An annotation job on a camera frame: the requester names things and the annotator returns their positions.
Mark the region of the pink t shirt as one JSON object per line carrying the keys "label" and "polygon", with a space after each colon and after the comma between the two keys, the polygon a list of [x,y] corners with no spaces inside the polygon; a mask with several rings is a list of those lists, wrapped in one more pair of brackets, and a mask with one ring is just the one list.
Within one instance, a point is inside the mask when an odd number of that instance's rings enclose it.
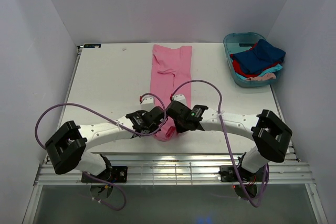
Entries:
{"label": "pink t shirt", "polygon": [[[152,55],[150,93],[157,95],[167,108],[173,91],[179,85],[192,79],[192,46],[172,49],[155,44],[152,49]],[[191,105],[190,83],[181,87],[178,94],[185,96],[187,106]],[[154,137],[159,141],[166,142],[175,135],[176,129],[169,118]]]}

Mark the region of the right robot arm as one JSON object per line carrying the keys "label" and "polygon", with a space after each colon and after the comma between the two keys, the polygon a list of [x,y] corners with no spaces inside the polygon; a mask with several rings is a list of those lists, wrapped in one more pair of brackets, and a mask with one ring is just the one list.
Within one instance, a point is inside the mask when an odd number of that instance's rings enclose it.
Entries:
{"label": "right robot arm", "polygon": [[285,160],[292,130],[271,110],[260,114],[218,113],[205,105],[190,109],[181,99],[171,101],[166,109],[178,133],[187,131],[222,131],[254,141],[255,146],[240,157],[237,170],[241,179],[249,179],[269,162]]}

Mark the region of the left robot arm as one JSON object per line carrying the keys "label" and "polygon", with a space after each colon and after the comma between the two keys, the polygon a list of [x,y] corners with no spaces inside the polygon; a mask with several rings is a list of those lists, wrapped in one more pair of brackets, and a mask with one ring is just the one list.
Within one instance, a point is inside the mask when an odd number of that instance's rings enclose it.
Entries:
{"label": "left robot arm", "polygon": [[45,149],[57,175],[72,170],[88,173],[100,180],[111,181],[113,168],[102,154],[90,152],[93,147],[118,140],[150,136],[161,130],[167,119],[160,106],[151,104],[150,110],[138,110],[104,123],[77,125],[64,123],[46,142]]}

